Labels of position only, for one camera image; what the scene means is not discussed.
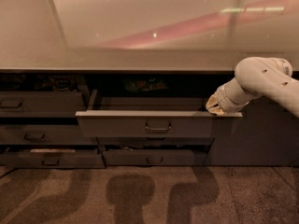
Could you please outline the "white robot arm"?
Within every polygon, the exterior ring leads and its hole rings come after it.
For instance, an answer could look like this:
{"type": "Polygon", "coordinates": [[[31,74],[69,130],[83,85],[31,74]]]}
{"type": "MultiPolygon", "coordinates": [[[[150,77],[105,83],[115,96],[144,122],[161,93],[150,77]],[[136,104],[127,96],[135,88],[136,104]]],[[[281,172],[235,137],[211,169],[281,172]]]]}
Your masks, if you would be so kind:
{"type": "Polygon", "coordinates": [[[235,68],[235,77],[219,86],[206,102],[215,115],[235,113],[262,96],[299,117],[299,81],[291,64],[282,58],[249,57],[235,68]]]}

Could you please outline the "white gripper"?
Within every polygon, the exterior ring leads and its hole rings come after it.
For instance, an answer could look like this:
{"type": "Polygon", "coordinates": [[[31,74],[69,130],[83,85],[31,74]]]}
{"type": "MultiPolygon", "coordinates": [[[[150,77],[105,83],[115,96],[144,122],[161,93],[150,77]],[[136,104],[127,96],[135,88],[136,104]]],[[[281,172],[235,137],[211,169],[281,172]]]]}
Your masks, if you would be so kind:
{"type": "Polygon", "coordinates": [[[206,102],[206,109],[213,115],[223,116],[224,113],[238,112],[247,104],[248,103],[234,103],[233,100],[226,94],[225,87],[220,86],[217,88],[215,93],[208,98],[206,102]]]}

